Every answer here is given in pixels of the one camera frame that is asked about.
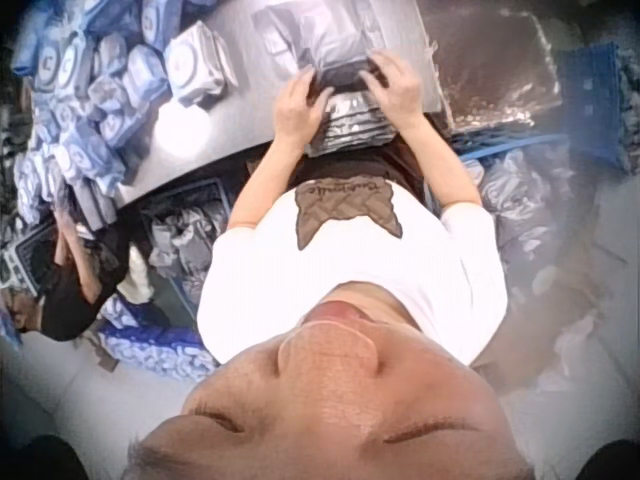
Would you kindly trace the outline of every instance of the right hand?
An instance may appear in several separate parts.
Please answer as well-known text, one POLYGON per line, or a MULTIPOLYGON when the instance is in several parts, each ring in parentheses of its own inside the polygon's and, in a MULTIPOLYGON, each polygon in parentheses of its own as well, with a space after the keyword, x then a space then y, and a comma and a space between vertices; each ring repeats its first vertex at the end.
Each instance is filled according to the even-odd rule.
POLYGON ((372 53, 371 60, 387 77, 389 88, 383 87, 369 72, 361 71, 360 76, 389 121, 400 134, 422 124, 422 84, 411 65, 386 50, 372 53))

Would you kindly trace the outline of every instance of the left hand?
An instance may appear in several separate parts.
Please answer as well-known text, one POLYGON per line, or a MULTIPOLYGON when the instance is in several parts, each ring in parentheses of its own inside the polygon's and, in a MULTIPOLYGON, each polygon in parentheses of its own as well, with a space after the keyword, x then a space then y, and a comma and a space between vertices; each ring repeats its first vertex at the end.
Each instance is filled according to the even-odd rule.
POLYGON ((56 224, 58 231, 65 236, 76 234, 76 224, 69 215, 69 212, 61 208, 56 208, 53 211, 53 216, 56 218, 56 224))
POLYGON ((313 105, 307 97, 315 70, 307 67, 293 77, 280 92, 275 103, 274 124, 276 141, 302 151, 320 128, 333 88, 325 89, 313 105))

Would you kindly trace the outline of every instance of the forearm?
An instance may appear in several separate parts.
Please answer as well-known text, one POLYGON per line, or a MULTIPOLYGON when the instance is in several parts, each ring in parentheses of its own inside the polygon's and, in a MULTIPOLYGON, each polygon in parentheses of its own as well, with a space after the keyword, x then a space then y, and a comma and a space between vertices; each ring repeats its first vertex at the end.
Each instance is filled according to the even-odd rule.
POLYGON ((56 243, 56 253, 53 261, 56 265, 60 265, 62 267, 67 264, 68 257, 69 246, 67 245, 67 239, 62 231, 58 231, 58 243, 56 243))
POLYGON ((102 291, 102 285, 91 267, 89 256, 82 246, 78 234, 74 231, 73 233, 67 234, 65 238, 78 270, 82 293, 87 302, 93 304, 102 291))
POLYGON ((255 228, 260 223, 287 191, 291 175, 303 153, 303 150, 286 142, 274 140, 233 207, 229 229, 255 228))
POLYGON ((443 209, 463 202, 482 205, 478 189, 464 165, 426 118, 400 133, 443 209))

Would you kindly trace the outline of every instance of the black shirt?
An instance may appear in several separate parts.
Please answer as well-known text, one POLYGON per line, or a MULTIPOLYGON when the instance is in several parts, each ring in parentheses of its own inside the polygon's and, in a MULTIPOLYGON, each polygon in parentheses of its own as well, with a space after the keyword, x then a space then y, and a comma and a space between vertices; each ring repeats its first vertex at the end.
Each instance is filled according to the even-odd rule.
POLYGON ((110 227, 85 247, 102 286, 97 300, 90 304, 84 298, 73 262, 63 267, 55 265, 43 290, 40 332, 58 342, 78 338, 93 324, 129 269, 129 235, 125 229, 110 227))

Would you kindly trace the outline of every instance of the hand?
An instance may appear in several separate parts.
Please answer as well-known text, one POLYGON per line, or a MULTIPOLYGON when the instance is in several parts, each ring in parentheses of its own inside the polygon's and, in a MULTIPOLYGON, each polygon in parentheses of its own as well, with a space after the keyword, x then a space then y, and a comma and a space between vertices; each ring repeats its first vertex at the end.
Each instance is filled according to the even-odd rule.
POLYGON ((400 134, 422 124, 422 85, 411 65, 388 51, 374 52, 371 60, 387 77, 389 88, 384 88, 369 72, 362 71, 360 76, 389 121, 400 134))
POLYGON ((302 152, 320 128, 333 88, 325 89, 313 105, 307 97, 315 70, 307 67, 280 92, 275 103, 276 142, 302 152))
POLYGON ((53 211, 53 216, 56 218, 56 225, 60 233, 65 236, 75 235, 77 233, 76 224, 66 210, 57 208, 53 211))

